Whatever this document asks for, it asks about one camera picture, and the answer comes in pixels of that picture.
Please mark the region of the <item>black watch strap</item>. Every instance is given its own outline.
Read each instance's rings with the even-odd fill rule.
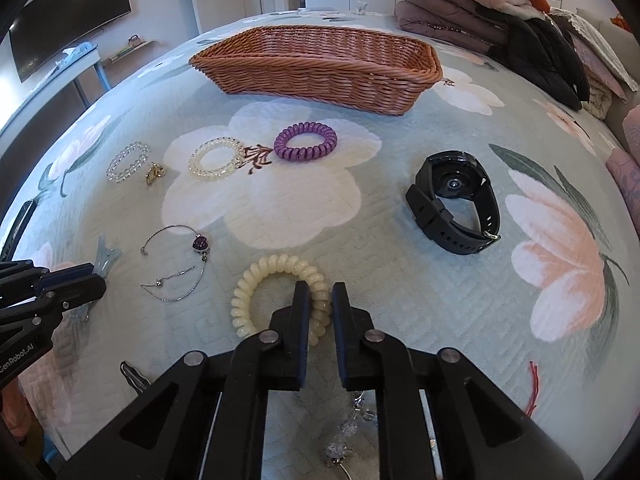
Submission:
[[[500,239],[500,213],[488,178],[470,197],[478,212],[479,231],[455,222],[440,199],[430,197],[415,184],[406,192],[406,200],[422,232],[451,253],[476,254]]]

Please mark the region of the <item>wicker basket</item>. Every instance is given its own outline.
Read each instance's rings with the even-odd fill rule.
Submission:
[[[402,115],[442,78],[433,47],[364,28],[255,27],[189,63],[228,94],[311,99]]]

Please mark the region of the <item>pink cushion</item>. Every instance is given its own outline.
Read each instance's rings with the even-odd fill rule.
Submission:
[[[640,105],[632,108],[622,121],[629,153],[640,164]]]
[[[600,58],[596,56],[593,50],[591,50],[590,47],[580,38],[575,34],[572,34],[571,37],[574,40],[575,53],[584,65],[587,75],[591,75],[593,78],[596,78],[598,81],[603,83],[604,86],[626,103],[626,96],[622,90],[622,86],[620,86],[620,83],[615,77],[613,77],[611,70],[601,62]]]
[[[614,148],[607,159],[607,169],[620,188],[636,233],[640,236],[640,166],[627,152]]]

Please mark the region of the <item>black smartwatch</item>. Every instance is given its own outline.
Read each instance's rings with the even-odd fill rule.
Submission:
[[[476,206],[480,230],[454,222],[438,197],[463,198]],[[497,242],[500,211],[491,181],[473,155],[435,153],[424,161],[406,192],[415,222],[428,238],[455,254],[476,254]]]

